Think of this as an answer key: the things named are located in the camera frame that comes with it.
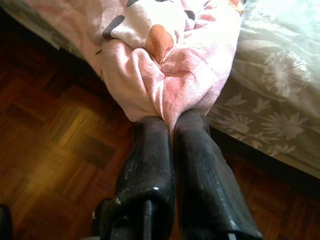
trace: blanket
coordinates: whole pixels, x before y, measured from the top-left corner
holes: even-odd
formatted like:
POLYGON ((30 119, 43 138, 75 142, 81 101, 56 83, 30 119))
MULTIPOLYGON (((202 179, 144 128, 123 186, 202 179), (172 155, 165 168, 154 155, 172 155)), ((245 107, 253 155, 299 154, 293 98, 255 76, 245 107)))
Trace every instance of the blanket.
POLYGON ((208 113, 231 70, 240 0, 25 0, 64 35, 133 122, 208 113))

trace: bed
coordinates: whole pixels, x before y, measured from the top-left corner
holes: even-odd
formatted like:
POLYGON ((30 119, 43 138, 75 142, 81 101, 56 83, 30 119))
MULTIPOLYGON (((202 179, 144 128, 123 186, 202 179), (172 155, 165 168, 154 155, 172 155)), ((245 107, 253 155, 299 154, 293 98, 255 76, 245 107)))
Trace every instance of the bed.
MULTIPOLYGON (((23 0, 0 0, 18 22, 82 58, 23 0)), ((320 3, 248 0, 230 77, 210 124, 320 178, 320 3)))

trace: gray spot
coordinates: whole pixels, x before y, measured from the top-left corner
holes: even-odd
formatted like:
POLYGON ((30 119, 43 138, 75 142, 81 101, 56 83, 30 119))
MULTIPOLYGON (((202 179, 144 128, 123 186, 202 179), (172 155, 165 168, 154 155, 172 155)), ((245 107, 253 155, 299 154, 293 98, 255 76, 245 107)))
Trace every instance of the gray spot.
POLYGON ((188 18, 195 20, 196 19, 196 15, 193 11, 191 10, 184 10, 184 12, 188 15, 188 18))
POLYGON ((112 36, 111 36, 112 30, 115 29, 117 26, 119 26, 124 20, 125 20, 125 16, 123 16, 123 15, 116 16, 110 22, 110 24, 104 29, 104 31, 102 33, 102 37, 104 37, 105 39, 112 38, 112 36))
POLYGON ((139 0, 128 0, 128 2, 126 3, 127 7, 130 7, 131 5, 133 5, 135 2, 138 2, 139 0))

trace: wooden floor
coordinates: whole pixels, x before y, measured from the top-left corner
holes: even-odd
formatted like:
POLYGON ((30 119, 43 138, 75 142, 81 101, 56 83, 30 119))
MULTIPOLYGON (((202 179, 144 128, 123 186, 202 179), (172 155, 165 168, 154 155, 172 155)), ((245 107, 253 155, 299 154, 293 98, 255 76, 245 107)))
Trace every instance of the wooden floor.
MULTIPOLYGON (((0 30, 0 203, 15 239, 78 240, 112 197, 132 123, 104 84, 0 30)), ((225 153, 266 240, 320 240, 320 202, 225 153)), ((172 240, 178 240, 177 223, 172 240)))

